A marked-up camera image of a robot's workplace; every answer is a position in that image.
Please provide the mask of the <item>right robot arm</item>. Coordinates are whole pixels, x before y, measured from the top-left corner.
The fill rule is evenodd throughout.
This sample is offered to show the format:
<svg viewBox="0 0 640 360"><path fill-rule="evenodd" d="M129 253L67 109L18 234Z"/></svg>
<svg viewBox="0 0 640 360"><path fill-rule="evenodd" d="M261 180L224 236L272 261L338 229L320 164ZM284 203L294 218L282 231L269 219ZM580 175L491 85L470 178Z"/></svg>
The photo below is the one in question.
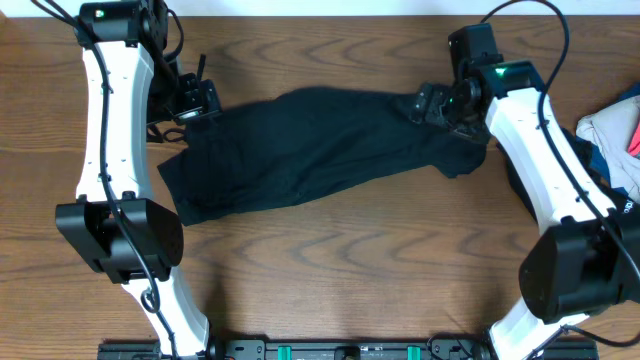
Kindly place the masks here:
<svg viewBox="0 0 640 360"><path fill-rule="evenodd" d="M617 210L559 127L528 61L464 66L452 87L425 84L410 118L464 140L495 138L540 238L519 268L521 297L489 330L497 359L536 359L561 334L639 300L639 217Z"/></svg>

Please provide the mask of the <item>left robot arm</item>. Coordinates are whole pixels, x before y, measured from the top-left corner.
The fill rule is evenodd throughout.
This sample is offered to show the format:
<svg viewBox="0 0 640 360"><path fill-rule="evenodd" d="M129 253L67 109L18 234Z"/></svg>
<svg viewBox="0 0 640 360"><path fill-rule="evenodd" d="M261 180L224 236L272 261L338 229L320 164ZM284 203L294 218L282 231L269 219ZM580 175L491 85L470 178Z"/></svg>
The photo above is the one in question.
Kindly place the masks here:
<svg viewBox="0 0 640 360"><path fill-rule="evenodd" d="M169 49L176 13L162 1L85 3L57 9L83 51L88 119L83 169L72 203L56 208L58 231L95 272L141 306L157 334L152 344L108 342L102 359L221 359L224 345L195 304L180 267L183 228L158 204L147 146L162 143L165 121L181 126L220 113L212 82L185 73Z"/></svg>

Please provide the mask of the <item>black cloth shorts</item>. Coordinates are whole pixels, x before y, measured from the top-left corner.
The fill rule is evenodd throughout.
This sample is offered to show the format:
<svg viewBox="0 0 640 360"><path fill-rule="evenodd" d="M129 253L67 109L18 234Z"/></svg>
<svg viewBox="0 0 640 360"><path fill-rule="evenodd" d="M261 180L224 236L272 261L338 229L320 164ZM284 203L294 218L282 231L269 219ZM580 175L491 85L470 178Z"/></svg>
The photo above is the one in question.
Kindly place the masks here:
<svg viewBox="0 0 640 360"><path fill-rule="evenodd" d="M449 178L480 167L485 145L412 121L417 102L415 94L296 89L187 125L186 148L158 171L190 226L425 166Z"/></svg>

